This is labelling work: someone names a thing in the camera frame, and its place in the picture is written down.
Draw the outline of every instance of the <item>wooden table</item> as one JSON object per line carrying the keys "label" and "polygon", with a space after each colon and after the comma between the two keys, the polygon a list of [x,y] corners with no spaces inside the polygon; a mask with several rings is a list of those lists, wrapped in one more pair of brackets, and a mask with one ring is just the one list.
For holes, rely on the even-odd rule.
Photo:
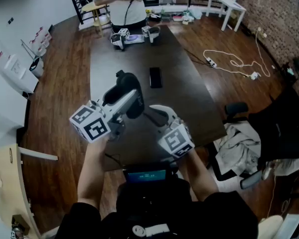
{"label": "wooden table", "polygon": [[94,24],[93,25],[95,27],[97,27],[97,26],[99,27],[101,35],[103,35],[102,26],[108,24],[110,21],[108,19],[108,16],[106,15],[107,21],[106,22],[101,22],[98,10],[101,9],[101,8],[105,8],[106,6],[107,6],[106,4],[95,5],[94,2],[90,2],[90,3],[88,3],[88,4],[86,4],[82,7],[82,11],[85,11],[85,12],[91,11],[93,13],[93,19],[94,19]]}
{"label": "wooden table", "polygon": [[0,218],[8,228],[11,228],[12,216],[16,214],[22,215],[30,226],[27,237],[40,239],[42,236],[36,226],[26,197],[21,168],[21,154],[49,160],[58,160],[58,157],[20,148],[17,144],[0,148],[0,179],[2,180],[2,187],[0,188]]}
{"label": "wooden table", "polygon": [[[161,89],[150,88],[150,67],[160,67]],[[196,146],[206,145],[226,135],[224,125],[203,80],[167,26],[160,27],[155,44],[126,46],[115,50],[107,37],[96,39],[91,48],[91,99],[97,100],[116,84],[115,74],[123,70],[135,74],[141,84],[145,105],[172,107],[188,124]],[[147,118],[125,117],[126,129],[117,142],[109,142],[106,153],[124,165],[155,162],[169,157],[157,144],[157,127]],[[106,169],[118,168],[107,158]]]}

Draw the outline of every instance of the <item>white cloth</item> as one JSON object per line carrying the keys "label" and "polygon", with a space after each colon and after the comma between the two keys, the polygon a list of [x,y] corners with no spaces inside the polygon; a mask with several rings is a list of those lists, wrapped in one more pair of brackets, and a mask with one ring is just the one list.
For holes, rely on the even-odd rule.
{"label": "white cloth", "polygon": [[221,174],[233,170],[237,175],[244,171],[257,171],[261,142],[258,133],[247,121],[224,125],[227,135],[214,141],[216,160]]}
{"label": "white cloth", "polygon": [[[114,1],[109,4],[111,13],[111,22],[114,25],[124,25],[125,13],[129,7],[130,1]],[[140,22],[146,18],[145,5],[143,1],[134,0],[129,8],[126,25]]]}
{"label": "white cloth", "polygon": [[281,159],[275,167],[276,176],[287,176],[299,170],[299,158]]}

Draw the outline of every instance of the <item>wooden floor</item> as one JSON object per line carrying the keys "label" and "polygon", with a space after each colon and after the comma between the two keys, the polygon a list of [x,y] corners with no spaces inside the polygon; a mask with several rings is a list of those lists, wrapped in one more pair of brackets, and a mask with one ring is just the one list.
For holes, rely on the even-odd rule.
{"label": "wooden floor", "polygon": [[[59,157],[58,161],[23,157],[25,189],[42,233],[58,226],[76,202],[77,182],[87,145],[73,130],[68,118],[90,98],[90,45],[100,36],[94,28],[78,31],[78,23],[74,17],[54,28],[53,41],[45,55],[44,74],[30,98],[29,128],[21,143],[21,147]],[[245,36],[240,30],[237,33],[230,29],[222,32],[221,25],[222,19],[218,17],[203,17],[192,25],[173,22],[169,27],[181,45],[202,60],[203,50],[215,49],[234,53],[248,64],[253,60],[261,61],[254,38]],[[271,68],[272,61],[263,50],[262,55],[272,76],[262,76],[255,81],[194,63],[222,118],[225,118],[227,103],[244,101],[254,113],[270,104],[270,95],[275,98],[282,91],[281,78]],[[235,70],[228,56],[212,53],[208,56],[218,66]],[[251,74],[259,70],[255,66],[246,72]],[[202,159],[208,155],[204,148],[199,149],[199,154]],[[115,210],[116,190],[123,182],[121,171],[106,173],[102,217]],[[221,191],[236,189],[237,179],[219,183],[219,187]],[[271,178],[251,189],[239,191],[259,220],[267,216],[272,189]]]}

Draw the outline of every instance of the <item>office chair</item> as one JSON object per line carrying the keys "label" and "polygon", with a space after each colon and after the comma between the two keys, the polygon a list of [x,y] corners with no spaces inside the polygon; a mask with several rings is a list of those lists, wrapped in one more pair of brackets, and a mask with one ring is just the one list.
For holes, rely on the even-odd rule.
{"label": "office chair", "polygon": [[[239,113],[248,111],[244,102],[232,103],[225,106],[227,119],[223,123],[248,121],[258,133],[261,140],[261,156],[258,159],[257,172],[250,175],[242,173],[244,179],[240,187],[246,189],[257,183],[262,177],[262,170],[267,161],[285,158],[299,158],[299,96],[293,88],[285,89],[276,100],[256,114],[247,117],[235,118]],[[213,167],[217,180],[224,181],[237,176],[233,170],[221,174],[217,160],[217,151],[214,143],[207,146],[210,164]]]}

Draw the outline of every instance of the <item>black shirt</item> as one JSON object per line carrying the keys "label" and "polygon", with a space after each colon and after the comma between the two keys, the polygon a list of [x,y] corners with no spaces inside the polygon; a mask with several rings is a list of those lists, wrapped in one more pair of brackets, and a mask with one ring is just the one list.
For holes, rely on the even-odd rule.
{"label": "black shirt", "polygon": [[[258,236],[257,217],[237,192],[214,193],[204,202],[187,201],[184,204],[178,198],[169,202],[172,206],[165,203],[165,206],[158,205],[159,208],[139,207],[138,211],[140,203],[130,197],[128,202],[118,201],[118,212],[109,214],[102,221],[95,207],[75,203],[70,213],[65,215],[56,238],[139,239],[133,232],[134,226],[145,229],[158,224],[166,224],[169,232],[151,238],[256,239]],[[126,213],[124,209],[129,204],[136,208]]]}

